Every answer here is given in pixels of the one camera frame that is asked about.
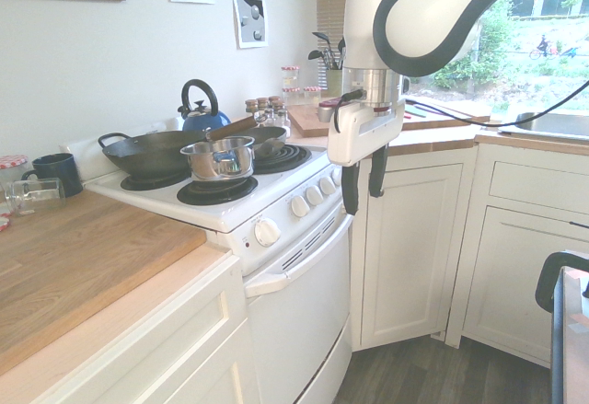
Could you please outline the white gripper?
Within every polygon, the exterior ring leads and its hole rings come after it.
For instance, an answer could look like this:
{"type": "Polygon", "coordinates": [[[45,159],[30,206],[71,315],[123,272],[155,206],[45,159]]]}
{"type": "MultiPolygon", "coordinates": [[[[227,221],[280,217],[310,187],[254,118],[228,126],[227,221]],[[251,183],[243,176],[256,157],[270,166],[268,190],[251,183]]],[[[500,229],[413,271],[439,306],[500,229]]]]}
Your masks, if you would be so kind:
{"type": "Polygon", "coordinates": [[[402,98],[386,111],[375,111],[363,102],[354,101],[333,113],[329,123],[328,157],[341,168],[341,192],[347,214],[358,211],[360,164],[372,154],[369,175],[371,197],[383,195],[383,181],[388,158],[388,143],[401,132],[405,111],[402,98]]]}

